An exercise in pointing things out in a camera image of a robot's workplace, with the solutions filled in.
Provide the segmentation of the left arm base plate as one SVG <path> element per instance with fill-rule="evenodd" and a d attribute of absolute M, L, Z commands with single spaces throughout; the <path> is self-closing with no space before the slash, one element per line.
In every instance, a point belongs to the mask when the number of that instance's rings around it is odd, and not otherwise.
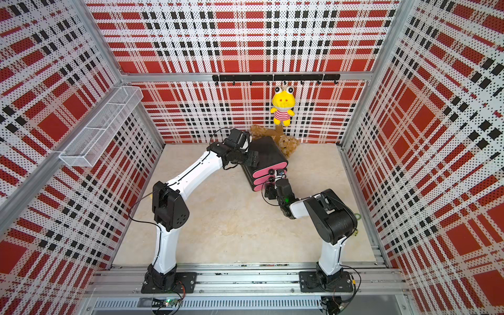
<path fill-rule="evenodd" d="M 140 290 L 143 294 L 150 293 L 193 293 L 197 274 L 195 272 L 176 272 L 158 274 L 153 271 L 147 272 L 143 286 Z"/>

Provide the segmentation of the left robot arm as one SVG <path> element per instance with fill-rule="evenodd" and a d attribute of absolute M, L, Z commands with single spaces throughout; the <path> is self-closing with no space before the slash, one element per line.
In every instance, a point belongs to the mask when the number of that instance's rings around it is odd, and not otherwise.
<path fill-rule="evenodd" d="M 250 144 L 251 133 L 232 129 L 224 140 L 210 143 L 181 174 L 154 185 L 152 212 L 158 231 L 156 254 L 148 274 L 158 287 L 169 286 L 176 274 L 178 238 L 190 216 L 186 200 L 203 181 L 228 164 L 256 166 L 259 154 L 249 148 Z"/>

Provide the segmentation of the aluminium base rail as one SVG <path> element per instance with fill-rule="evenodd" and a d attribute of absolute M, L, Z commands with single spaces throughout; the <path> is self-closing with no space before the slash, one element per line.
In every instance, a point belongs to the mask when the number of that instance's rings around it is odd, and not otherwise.
<path fill-rule="evenodd" d="M 399 270 L 378 264 L 347 265 L 352 293 L 303 293 L 299 273 L 312 263 L 182 264 L 197 274 L 193 293 L 140 292 L 146 270 L 98 272 L 85 292 L 80 314 L 413 314 Z"/>

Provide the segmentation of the pink drawer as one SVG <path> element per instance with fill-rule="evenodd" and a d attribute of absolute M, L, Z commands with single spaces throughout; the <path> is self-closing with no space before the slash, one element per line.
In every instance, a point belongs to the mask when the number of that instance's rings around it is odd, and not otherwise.
<path fill-rule="evenodd" d="M 282 161 L 277 164 L 273 164 L 271 166 L 267 167 L 258 167 L 254 172 L 252 173 L 253 178 L 260 178 L 269 175 L 271 172 L 275 172 L 276 170 L 279 169 L 285 169 L 288 166 L 287 161 Z"/>
<path fill-rule="evenodd" d="M 253 180 L 255 186 L 261 186 L 267 182 L 274 182 L 277 178 L 285 177 L 287 175 L 287 169 L 277 169 L 269 174 L 259 177 Z"/>
<path fill-rule="evenodd" d="M 270 182 L 264 182 L 254 187 L 254 191 L 259 192 L 261 190 L 265 190 L 268 186 L 270 186 Z"/>

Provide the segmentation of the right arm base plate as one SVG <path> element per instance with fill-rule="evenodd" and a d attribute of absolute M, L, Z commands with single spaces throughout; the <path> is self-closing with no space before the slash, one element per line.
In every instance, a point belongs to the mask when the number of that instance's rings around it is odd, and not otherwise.
<path fill-rule="evenodd" d="M 303 293 L 352 293 L 354 291 L 350 273 L 342 270 L 330 276 L 322 271 L 300 272 L 299 283 Z"/>

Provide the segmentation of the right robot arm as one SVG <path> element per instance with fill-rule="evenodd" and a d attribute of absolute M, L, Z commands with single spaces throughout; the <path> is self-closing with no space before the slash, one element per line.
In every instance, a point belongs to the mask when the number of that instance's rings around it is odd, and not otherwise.
<path fill-rule="evenodd" d="M 264 198 L 276 200 L 285 217 L 311 219 L 322 239 L 321 256 L 316 270 L 322 282 L 330 283 L 343 272 L 341 254 L 345 242 L 356 232 L 358 219 L 332 189 L 326 189 L 308 198 L 297 198 L 287 178 L 262 185 Z"/>

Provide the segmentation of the brown teddy bear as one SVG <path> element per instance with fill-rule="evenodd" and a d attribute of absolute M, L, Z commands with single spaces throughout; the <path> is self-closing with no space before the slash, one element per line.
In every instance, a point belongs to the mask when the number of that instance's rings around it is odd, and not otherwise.
<path fill-rule="evenodd" d="M 283 131 L 282 125 L 277 125 L 274 129 L 268 129 L 259 125 L 252 125 L 250 131 L 253 140 L 260 139 L 265 136 L 272 138 L 277 147 L 287 158 L 289 158 L 296 151 L 297 147 L 301 143 L 295 137 L 287 136 Z"/>

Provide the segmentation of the black drawer cabinet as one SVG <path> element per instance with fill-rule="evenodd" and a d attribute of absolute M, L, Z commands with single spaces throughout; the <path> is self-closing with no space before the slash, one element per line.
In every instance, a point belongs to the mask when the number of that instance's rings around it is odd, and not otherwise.
<path fill-rule="evenodd" d="M 252 177 L 254 170 L 258 167 L 267 167 L 282 161 L 287 161 L 287 158 L 277 147 L 273 139 L 268 136 L 253 140 L 249 148 L 258 152 L 258 164 L 256 167 L 248 167 L 245 165 L 242 165 L 241 167 L 244 171 L 245 178 L 248 180 L 249 186 L 254 191 L 255 185 L 253 184 L 253 180 L 255 178 Z"/>

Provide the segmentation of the yellow frog plush toy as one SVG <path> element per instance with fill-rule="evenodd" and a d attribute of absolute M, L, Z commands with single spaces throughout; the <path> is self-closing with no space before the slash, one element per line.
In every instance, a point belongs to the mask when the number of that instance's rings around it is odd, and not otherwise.
<path fill-rule="evenodd" d="M 282 125 L 284 127 L 289 127 L 291 125 L 291 118 L 295 115 L 293 111 L 295 106 L 295 97 L 293 93 L 294 88 L 292 86 L 288 86 L 285 89 L 281 87 L 274 88 L 270 113 L 274 116 L 275 125 Z"/>

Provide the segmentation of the black hook rail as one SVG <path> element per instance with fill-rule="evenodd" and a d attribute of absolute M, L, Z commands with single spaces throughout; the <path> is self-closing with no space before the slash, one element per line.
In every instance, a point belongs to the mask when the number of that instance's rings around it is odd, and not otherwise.
<path fill-rule="evenodd" d="M 341 74 L 240 74 L 240 75 L 212 75 L 214 82 L 259 82 L 259 81 L 339 81 Z"/>

